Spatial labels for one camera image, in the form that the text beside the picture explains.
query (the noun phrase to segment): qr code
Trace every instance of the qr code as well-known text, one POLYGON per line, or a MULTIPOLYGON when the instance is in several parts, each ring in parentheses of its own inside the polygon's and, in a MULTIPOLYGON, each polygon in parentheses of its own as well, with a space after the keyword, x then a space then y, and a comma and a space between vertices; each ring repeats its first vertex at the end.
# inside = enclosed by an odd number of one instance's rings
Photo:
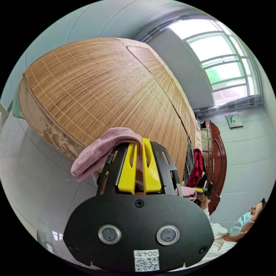
POLYGON ((159 258, 135 258, 135 271, 159 270, 159 258))

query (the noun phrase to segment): person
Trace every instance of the person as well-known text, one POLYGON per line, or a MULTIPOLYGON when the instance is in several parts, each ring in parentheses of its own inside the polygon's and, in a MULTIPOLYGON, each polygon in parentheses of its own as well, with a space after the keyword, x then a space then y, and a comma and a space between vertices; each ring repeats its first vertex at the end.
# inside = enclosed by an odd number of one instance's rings
MULTIPOLYGON (((205 194, 198 194, 197 199, 200 201, 200 207, 203 212, 206 214, 208 219, 210 220, 210 214, 208 210, 208 197, 205 194)), ((259 203, 253 206, 248 212, 243 214, 240 218, 238 218, 231 229, 228 231, 226 228, 222 227, 218 223, 211 223, 211 228, 214 234, 214 242, 210 247, 209 251, 203 257, 203 259, 195 265, 190 267, 195 267, 206 262, 209 262, 227 251, 233 248, 237 242, 242 239, 251 227, 254 225, 256 219, 262 212, 266 205, 265 199, 263 198, 259 203)), ((179 269, 175 269, 172 271, 185 269, 185 265, 179 269)))

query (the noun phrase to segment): red clothing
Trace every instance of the red clothing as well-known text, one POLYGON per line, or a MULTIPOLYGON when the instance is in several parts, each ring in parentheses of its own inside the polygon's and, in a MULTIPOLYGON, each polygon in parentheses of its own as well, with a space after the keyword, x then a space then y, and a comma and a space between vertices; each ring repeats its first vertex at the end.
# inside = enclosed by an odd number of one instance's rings
POLYGON ((203 163, 202 163, 202 152, 200 149, 193 150, 193 157, 195 159, 195 164, 191 176, 188 180, 187 187, 195 188, 203 173, 203 163))

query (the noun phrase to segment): face mask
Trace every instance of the face mask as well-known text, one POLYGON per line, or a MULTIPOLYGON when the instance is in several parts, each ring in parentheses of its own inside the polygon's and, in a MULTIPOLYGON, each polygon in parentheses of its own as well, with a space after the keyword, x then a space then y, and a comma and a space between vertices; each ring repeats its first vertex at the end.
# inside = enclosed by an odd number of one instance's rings
POLYGON ((251 221, 251 213, 247 212, 235 221, 230 229, 229 235, 233 237, 239 234, 244 234, 245 232, 241 232, 241 230, 249 222, 254 223, 253 221, 251 221))

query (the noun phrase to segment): yellow plastic clip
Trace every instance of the yellow plastic clip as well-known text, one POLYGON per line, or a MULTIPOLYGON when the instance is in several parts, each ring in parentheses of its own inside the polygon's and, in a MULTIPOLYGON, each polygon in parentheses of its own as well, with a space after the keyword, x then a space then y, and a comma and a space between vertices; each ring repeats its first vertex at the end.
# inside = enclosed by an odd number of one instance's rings
POLYGON ((161 182, 150 139, 142 138, 142 144, 144 194, 159 192, 161 190, 161 182))
POLYGON ((134 194, 135 178, 136 178, 136 164, 137 164, 137 144, 131 143, 126 152, 121 177, 118 184, 120 192, 128 192, 134 194))
POLYGON ((198 193, 203 193, 203 189, 201 189, 201 188, 195 188, 195 191, 198 193))

